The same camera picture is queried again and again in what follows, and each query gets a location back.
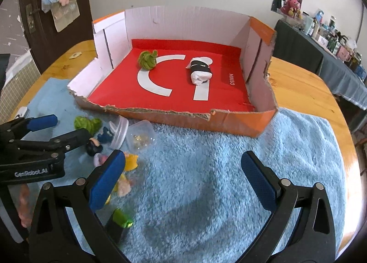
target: blue gripper pad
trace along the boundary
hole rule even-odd
[[[38,118],[31,118],[27,124],[27,129],[31,132],[35,132],[40,129],[55,126],[57,124],[56,115],[47,115]]]
[[[245,173],[264,209],[274,212],[277,207],[276,191],[261,171],[261,168],[265,167],[260,160],[255,156],[262,167],[251,158],[248,152],[245,152],[241,158],[242,171]]]
[[[89,193],[89,207],[95,212],[101,209],[111,194],[113,187],[125,169],[125,155],[120,150],[114,150],[106,162],[96,169],[102,172]]]

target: blue towel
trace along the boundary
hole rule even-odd
[[[50,79],[29,104],[29,116],[55,114],[56,127],[27,135],[49,140],[74,129],[78,115],[108,115],[81,110],[68,93],[67,80]],[[127,173],[132,191],[97,212],[105,224],[115,208],[135,221],[120,246],[133,263],[235,262],[268,219],[241,170],[241,156],[253,150],[279,178],[295,185],[324,184],[333,211],[336,246],[344,228],[345,171],[333,130],[325,119],[280,108],[258,138],[153,124],[157,144],[139,155],[139,167]],[[104,153],[111,152],[105,147]],[[54,185],[71,184],[93,170],[84,148],[67,153],[66,176]],[[30,184],[37,196],[43,183]],[[288,241],[298,215],[295,210],[276,252]],[[78,223],[68,211],[78,240],[85,241]]]

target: wooden table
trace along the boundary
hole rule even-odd
[[[82,52],[82,55],[75,59],[69,59],[75,52]],[[75,45],[41,75],[21,100],[18,108],[27,105],[49,78],[72,79],[96,56],[93,41],[85,41]],[[270,83],[280,107],[323,117],[329,121],[334,130],[344,160],[348,190],[341,245],[343,248],[356,231],[362,208],[357,154],[343,114],[325,83],[315,74],[274,57],[269,73]]]

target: green fuzzy toy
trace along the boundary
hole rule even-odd
[[[89,120],[83,116],[77,116],[74,120],[75,129],[85,128],[89,133],[94,136],[102,127],[102,120],[99,118],[93,118]]]
[[[138,63],[141,68],[151,70],[157,65],[157,57],[157,50],[153,50],[153,53],[150,53],[149,51],[143,51],[138,58]]]

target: door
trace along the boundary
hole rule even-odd
[[[40,73],[43,73],[68,49],[82,41],[93,39],[92,15],[89,0],[77,0],[80,16],[61,32],[57,32],[51,11],[44,13],[41,0],[19,0],[24,34]],[[30,33],[26,6],[32,5],[35,31]]]

